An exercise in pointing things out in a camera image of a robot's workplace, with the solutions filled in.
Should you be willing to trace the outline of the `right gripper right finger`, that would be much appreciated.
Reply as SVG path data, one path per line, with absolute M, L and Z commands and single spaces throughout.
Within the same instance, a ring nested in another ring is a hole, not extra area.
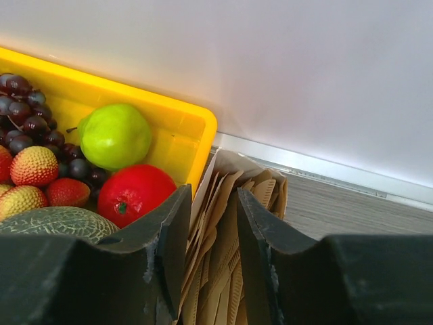
M 249 324 L 431 324 L 430 235 L 314 240 L 238 190 Z

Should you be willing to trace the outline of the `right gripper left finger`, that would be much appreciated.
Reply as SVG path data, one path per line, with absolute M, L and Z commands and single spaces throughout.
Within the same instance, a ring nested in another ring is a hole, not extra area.
M 93 244 L 1 237 L 2 324 L 171 324 L 179 315 L 191 186 Z

